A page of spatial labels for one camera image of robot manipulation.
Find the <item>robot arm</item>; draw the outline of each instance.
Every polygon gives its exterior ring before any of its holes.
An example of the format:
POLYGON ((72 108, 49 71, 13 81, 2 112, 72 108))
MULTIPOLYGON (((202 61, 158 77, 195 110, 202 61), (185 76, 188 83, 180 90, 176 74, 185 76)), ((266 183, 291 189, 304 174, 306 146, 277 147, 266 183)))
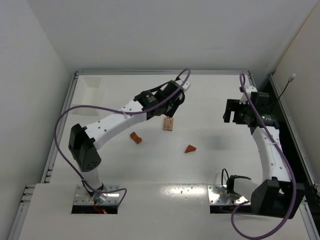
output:
MULTIPOLYGON (((270 96, 257 92, 253 86, 246 91, 259 112, 268 131, 281 147, 279 124, 274 115, 269 115, 270 96)), ((231 175, 227 180, 228 194, 244 196, 251 202, 251 210, 256 215, 283 218, 288 211, 292 197, 292 183, 288 168, 278 150, 268 137, 266 130, 259 124, 246 96, 240 100, 228 99, 223 119, 230 122, 231 112, 234 112, 233 122, 247 125, 257 145, 262 165, 262 184, 252 182, 249 177, 231 175)), ((304 197, 304 185, 297 183, 297 195, 290 219, 294 217, 300 202, 304 197)))
POLYGON ((181 84, 182 81, 176 79, 175 81, 169 81, 163 90, 159 86, 143 91, 119 110, 123 113, 113 113, 87 126, 82 127, 80 124, 76 124, 71 128, 68 148, 76 160, 81 174, 92 188, 95 190, 102 190, 104 188, 97 169, 101 163, 98 150, 111 138, 135 124, 147 121, 154 116, 161 116, 162 114, 173 117, 178 107, 185 100, 185 92, 190 87, 189 82, 186 82, 181 90, 165 104, 160 105, 152 111, 148 111, 148 109, 157 106, 173 94, 181 84))

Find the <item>wooden block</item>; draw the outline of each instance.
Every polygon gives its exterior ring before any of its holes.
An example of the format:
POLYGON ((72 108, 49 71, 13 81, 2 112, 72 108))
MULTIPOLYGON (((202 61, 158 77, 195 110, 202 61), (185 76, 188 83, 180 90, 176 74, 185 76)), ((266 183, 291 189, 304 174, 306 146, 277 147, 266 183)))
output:
POLYGON ((190 153, 190 152, 194 152, 197 148, 191 145, 188 145, 188 147, 185 150, 185 154, 190 153))
POLYGON ((139 144, 142 142, 142 138, 139 137, 135 132, 132 132, 130 134, 130 137, 132 138, 132 140, 136 143, 136 144, 139 144))
POLYGON ((174 128, 174 118, 166 116, 163 121, 163 130, 172 131, 174 128))

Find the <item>metal frame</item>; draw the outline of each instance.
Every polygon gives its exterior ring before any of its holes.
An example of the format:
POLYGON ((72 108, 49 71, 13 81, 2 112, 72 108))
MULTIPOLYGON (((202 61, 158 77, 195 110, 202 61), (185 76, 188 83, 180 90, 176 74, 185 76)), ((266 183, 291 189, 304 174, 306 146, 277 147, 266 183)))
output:
MULTIPOLYGON (((105 185, 104 190, 119 189, 118 185, 105 185)), ((106 200, 99 203, 99 206, 117 206, 119 202, 119 193, 106 194, 106 200)), ((86 188, 82 185, 77 185, 74 193, 73 205, 74 206, 93 206, 94 198, 90 197, 86 188)))
POLYGON ((27 211, 31 202, 32 195, 35 190, 35 185, 26 185, 23 191, 20 206, 15 216, 8 240, 18 240, 22 226, 24 225, 27 211))
POLYGON ((210 206, 235 206, 248 201, 243 196, 227 194, 227 190, 218 184, 208 185, 208 197, 210 206))
POLYGON ((306 231, 309 235, 309 238, 311 240, 320 240, 320 236, 317 231, 317 227, 315 225, 315 222, 312 218, 308 204, 306 202, 300 204, 299 209, 300 209, 300 212, 302 215, 302 219, 304 221, 306 231))
MULTIPOLYGON (((67 110, 71 105, 71 101, 72 101, 72 98, 74 96, 76 85, 77 85, 76 84, 77 80, 78 80, 78 75, 77 75, 77 73, 75 73, 71 78, 69 89, 68 89, 68 92, 66 94, 66 98, 65 98, 61 113, 63 113, 65 110, 67 110)), ((60 121, 59 126, 57 128, 57 140, 58 140, 58 143, 60 143, 60 140, 61 140, 61 137, 62 137, 62 133, 63 133, 63 129, 64 129, 65 124, 66 124, 66 121, 67 121, 67 118, 64 117, 60 121)), ((54 169, 54 164, 55 164, 54 160, 57 157, 57 153, 58 153, 58 150, 56 148, 55 141, 52 141, 50 152, 49 152, 47 161, 45 163, 45 167, 44 167, 44 171, 43 171, 43 175, 42 175, 40 183, 45 184, 45 183, 49 183, 50 182, 51 174, 52 174, 52 171, 54 169)))
MULTIPOLYGON (((273 91, 275 93, 275 96, 278 98, 278 96, 279 96, 278 93, 280 91, 278 91, 278 87, 275 85, 275 79, 272 74, 269 75, 269 80, 270 80, 271 86, 273 88, 273 91)), ((298 132, 297 132, 295 125, 292 121, 291 115, 288 111, 288 107, 287 107, 286 103, 281 98, 279 99, 278 102, 279 102, 281 111, 284 113, 283 116, 284 116, 285 122, 288 126, 288 129, 290 131, 290 135, 291 135, 292 140, 294 142, 294 146, 297 149, 297 153, 299 155, 299 158, 302 159, 302 166, 303 166, 303 169, 306 173, 308 181, 309 181, 310 185, 314 185, 314 184, 316 184, 315 177, 314 177, 314 174, 311 171, 311 168, 308 164, 308 158, 306 155, 306 151, 302 145, 302 142, 299 138, 298 132)))

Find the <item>white enclosure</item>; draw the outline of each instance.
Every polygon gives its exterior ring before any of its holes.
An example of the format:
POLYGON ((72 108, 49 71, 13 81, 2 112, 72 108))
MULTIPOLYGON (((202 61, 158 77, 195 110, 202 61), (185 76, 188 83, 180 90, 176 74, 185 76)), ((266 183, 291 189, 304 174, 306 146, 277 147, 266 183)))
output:
POLYGON ((320 184, 319 117, 320 112, 320 5, 317 4, 308 21, 289 47, 274 74, 274 84, 281 92, 288 77, 296 78, 283 94, 292 124, 305 148, 304 157, 313 172, 315 183, 320 184))
MULTIPOLYGON (((120 109, 141 91, 175 77, 80 75, 71 105, 78 100, 79 92, 90 88, 83 82, 100 78, 98 104, 120 109)), ((232 229, 230 214, 210 214, 206 185, 221 183, 222 168, 230 174, 262 182, 262 165, 250 129, 223 121, 227 99, 242 96, 239 74, 193 74, 189 82, 185 102, 174 115, 172 132, 162 130, 163 116, 154 117, 126 129, 98 151, 102 158, 98 169, 104 184, 128 188, 117 215, 71 214, 75 189, 81 182, 57 154, 53 156, 50 183, 35 188, 19 240, 85 240, 90 236, 103 239, 106 234, 110 240, 241 239, 232 229), (129 137, 133 131, 142 138, 138 145, 129 137), (189 144, 197 149, 185 154, 189 144)), ((60 146, 70 160, 71 127, 77 123, 82 126, 94 123, 109 114, 99 110, 98 115, 67 116, 60 146)), ((279 219, 239 216, 236 222, 243 232, 258 236, 275 227, 279 219)), ((309 239, 300 209, 275 238, 309 239)))
POLYGON ((27 0, 68 69, 249 70, 257 85, 318 0, 27 0))

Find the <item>white table surface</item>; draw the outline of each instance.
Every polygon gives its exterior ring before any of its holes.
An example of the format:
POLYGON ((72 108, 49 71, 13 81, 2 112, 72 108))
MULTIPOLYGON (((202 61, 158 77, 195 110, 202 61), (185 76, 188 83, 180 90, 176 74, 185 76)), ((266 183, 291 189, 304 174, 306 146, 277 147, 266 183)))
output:
MULTIPOLYGON (((89 77, 81 75, 78 81, 89 77)), ((100 77, 100 106, 119 109, 141 91, 176 76, 100 77)), ((99 150, 103 182, 128 188, 118 215, 70 214, 80 180, 58 155, 50 183, 36 186, 19 239, 242 239, 233 230, 229 214, 210 214, 205 185, 187 195, 173 190, 176 184, 219 184, 222 168, 230 175, 248 176, 257 183, 262 180, 259 153, 249 128, 223 122, 227 99, 242 95, 239 76, 191 75, 189 81, 191 87, 174 115, 172 132, 162 130, 163 117, 154 117, 125 130, 99 150), (133 131, 142 137, 139 145, 129 137, 133 131), (189 144, 197 150, 184 154, 189 144)), ((60 143, 67 157, 72 159, 68 150, 70 128, 108 114, 68 115, 60 143)), ((239 228, 253 236, 266 233, 279 221, 236 217, 239 228)), ((309 239, 300 211, 270 239, 309 239)))

